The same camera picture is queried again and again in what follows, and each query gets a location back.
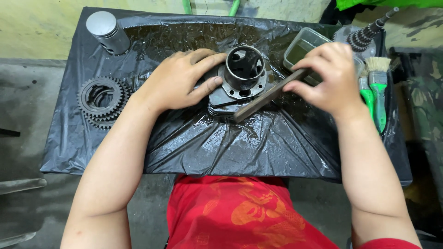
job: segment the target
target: green brush handle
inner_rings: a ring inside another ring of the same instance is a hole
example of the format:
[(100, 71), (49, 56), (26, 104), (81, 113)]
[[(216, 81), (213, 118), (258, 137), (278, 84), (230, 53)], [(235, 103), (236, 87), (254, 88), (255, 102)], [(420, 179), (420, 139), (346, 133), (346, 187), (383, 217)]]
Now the green brush handle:
[(386, 84), (374, 83), (369, 85), (372, 89), (375, 99), (374, 105), (374, 123), (378, 132), (382, 133), (386, 126), (385, 110), (385, 88)]
[(361, 89), (360, 94), (365, 99), (366, 105), (369, 108), (369, 114), (372, 120), (374, 120), (374, 94), (369, 89)]

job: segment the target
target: fingernail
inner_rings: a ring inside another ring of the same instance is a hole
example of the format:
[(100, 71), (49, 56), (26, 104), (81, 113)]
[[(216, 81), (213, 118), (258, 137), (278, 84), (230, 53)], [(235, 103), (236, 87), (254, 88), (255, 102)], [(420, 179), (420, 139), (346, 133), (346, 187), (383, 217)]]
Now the fingernail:
[(223, 83), (223, 79), (221, 77), (218, 77), (218, 76), (214, 78), (214, 81), (217, 84), (222, 84)]

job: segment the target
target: plastic container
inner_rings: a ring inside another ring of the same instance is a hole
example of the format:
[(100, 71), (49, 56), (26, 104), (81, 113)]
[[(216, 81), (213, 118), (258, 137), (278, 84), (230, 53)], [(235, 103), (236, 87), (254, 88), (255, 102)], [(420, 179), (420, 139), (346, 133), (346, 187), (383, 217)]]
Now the plastic container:
[[(315, 30), (304, 27), (300, 30), (298, 35), (294, 38), (288, 49), (285, 51), (283, 55), (283, 66), (287, 70), (292, 71), (291, 67), (295, 65), (299, 60), (303, 59), (309, 51), (322, 44), (331, 42), (331, 40), (319, 34)], [(358, 78), (363, 71), (365, 65), (361, 59), (355, 56), (354, 64), (355, 77)], [(305, 80), (311, 85), (317, 85), (322, 81), (321, 77), (317, 73), (312, 73)]]

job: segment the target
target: camouflage fabric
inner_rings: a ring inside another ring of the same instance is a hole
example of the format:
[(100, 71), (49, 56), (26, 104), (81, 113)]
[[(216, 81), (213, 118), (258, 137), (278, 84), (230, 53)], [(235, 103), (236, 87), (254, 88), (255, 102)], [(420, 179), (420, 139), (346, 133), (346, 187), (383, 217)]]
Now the camouflage fabric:
[(443, 209), (443, 52), (422, 53), (413, 67), (416, 76), (404, 84)]

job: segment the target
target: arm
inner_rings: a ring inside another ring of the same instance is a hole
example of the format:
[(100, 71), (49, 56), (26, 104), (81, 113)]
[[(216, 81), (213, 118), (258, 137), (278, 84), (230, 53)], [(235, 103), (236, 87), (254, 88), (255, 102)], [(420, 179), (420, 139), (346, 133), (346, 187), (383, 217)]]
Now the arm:
[(335, 119), (343, 186), (352, 207), (354, 247), (378, 238), (397, 238), (420, 246), (400, 181), (361, 101), (350, 46), (319, 46), (293, 69), (303, 67), (311, 67), (323, 82), (311, 87), (294, 81), (284, 91), (297, 93)]
[(62, 238), (62, 249), (130, 248), (126, 206), (142, 175), (152, 127), (167, 109), (197, 104), (222, 83), (197, 80), (224, 61), (209, 49), (177, 52), (165, 59), (129, 99), (83, 173)]

